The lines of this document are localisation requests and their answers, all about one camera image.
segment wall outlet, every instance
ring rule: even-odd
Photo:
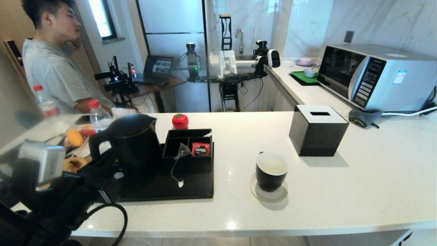
[[[352,38],[354,37],[354,33],[353,31],[347,31],[346,32],[346,36],[344,37],[344,42],[345,43],[352,43]]]

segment red bottle cap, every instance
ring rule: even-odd
[[[100,107],[100,103],[99,100],[92,100],[88,102],[88,106],[90,107],[90,109],[95,109]]]
[[[42,85],[37,84],[36,86],[33,87],[33,89],[34,89],[35,91],[42,91]]]

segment microwave sticker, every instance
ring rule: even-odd
[[[401,55],[401,54],[386,54],[387,56],[392,56],[392,57],[408,57],[408,56],[404,56],[404,55]]]
[[[402,81],[404,80],[406,74],[407,74],[407,70],[399,70],[398,75],[396,75],[396,78],[393,81],[393,83],[394,84],[401,84]]]

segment laptop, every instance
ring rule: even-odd
[[[147,56],[142,74],[132,78],[132,82],[139,84],[157,84],[170,77],[173,57]]]

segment kettle lid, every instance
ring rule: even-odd
[[[148,129],[156,118],[145,114],[131,114],[115,120],[108,127],[108,132],[113,137],[130,137]]]

